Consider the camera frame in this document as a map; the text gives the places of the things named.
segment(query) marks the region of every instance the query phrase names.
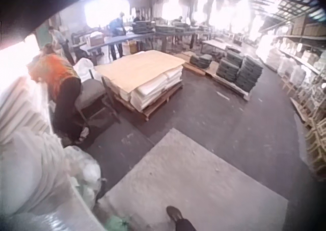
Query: green object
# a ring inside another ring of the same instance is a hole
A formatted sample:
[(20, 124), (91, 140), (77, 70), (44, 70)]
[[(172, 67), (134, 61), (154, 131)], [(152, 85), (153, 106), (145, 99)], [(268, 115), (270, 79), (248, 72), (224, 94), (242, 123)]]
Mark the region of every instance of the green object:
[(128, 231), (128, 222), (117, 216), (111, 216), (104, 225), (108, 231)]

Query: black pants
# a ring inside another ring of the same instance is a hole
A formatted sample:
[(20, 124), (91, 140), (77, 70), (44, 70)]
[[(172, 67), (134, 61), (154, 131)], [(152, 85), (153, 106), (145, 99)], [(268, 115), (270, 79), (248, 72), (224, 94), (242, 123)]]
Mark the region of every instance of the black pants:
[(75, 101), (80, 95), (82, 83), (79, 78), (71, 77), (65, 79), (59, 90), (55, 113), (53, 115), (54, 131), (67, 134), (75, 141), (80, 137), (83, 128), (72, 121), (75, 110)]
[(69, 63), (71, 65), (75, 65), (75, 62), (72, 58), (72, 55), (69, 51), (69, 45), (68, 42), (65, 42), (64, 44), (60, 44), (62, 46), (63, 52), (65, 53), (66, 58), (68, 59)]
[(196, 231), (196, 229), (189, 220), (179, 219), (175, 224), (175, 231)]
[[(119, 52), (119, 56), (120, 58), (123, 56), (123, 50), (122, 50), (122, 44), (117, 44), (117, 48), (118, 48), (118, 52)], [(110, 45), (110, 50), (111, 50), (111, 55), (113, 60), (117, 59), (117, 55), (116, 55), (116, 50), (114, 49), (114, 45)]]
[(192, 34), (192, 39), (190, 41), (190, 46), (189, 46), (190, 49), (193, 49), (193, 47), (194, 47), (195, 37), (196, 37), (196, 34)]

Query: gray floor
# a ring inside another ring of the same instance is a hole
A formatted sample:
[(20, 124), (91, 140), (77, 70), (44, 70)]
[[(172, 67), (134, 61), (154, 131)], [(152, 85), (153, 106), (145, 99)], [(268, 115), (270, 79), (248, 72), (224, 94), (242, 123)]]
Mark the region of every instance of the gray floor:
[(99, 202), (134, 230), (155, 231), (173, 230), (169, 205), (205, 231), (281, 231), (287, 209), (285, 198), (175, 129)]
[[(243, 48), (254, 53), (249, 46)], [(183, 89), (148, 122), (119, 106), (122, 123), (109, 123), (105, 131), (93, 130), (91, 139), (100, 136), (85, 146), (108, 179), (104, 192), (176, 128), (287, 199), (284, 230), (315, 230), (325, 188), (300, 159), (294, 109), (279, 82), (265, 68), (251, 100), (245, 102), (209, 78), (185, 70)]]

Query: metal roof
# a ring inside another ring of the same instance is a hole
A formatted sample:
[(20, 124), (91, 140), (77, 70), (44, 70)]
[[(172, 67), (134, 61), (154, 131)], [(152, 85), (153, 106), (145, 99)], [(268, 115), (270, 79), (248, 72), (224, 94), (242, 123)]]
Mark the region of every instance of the metal roof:
[(249, 0), (253, 10), (271, 18), (271, 25), (291, 20), (304, 13), (313, 21), (325, 21), (326, 14), (318, 0)]

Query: gray mat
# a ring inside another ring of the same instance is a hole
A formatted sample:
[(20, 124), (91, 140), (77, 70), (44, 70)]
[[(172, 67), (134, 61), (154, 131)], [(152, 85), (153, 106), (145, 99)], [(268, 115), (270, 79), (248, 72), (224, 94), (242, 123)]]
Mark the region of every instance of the gray mat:
[(165, 208), (198, 231), (282, 230), (287, 200), (171, 129), (100, 200), (135, 230), (174, 230)]

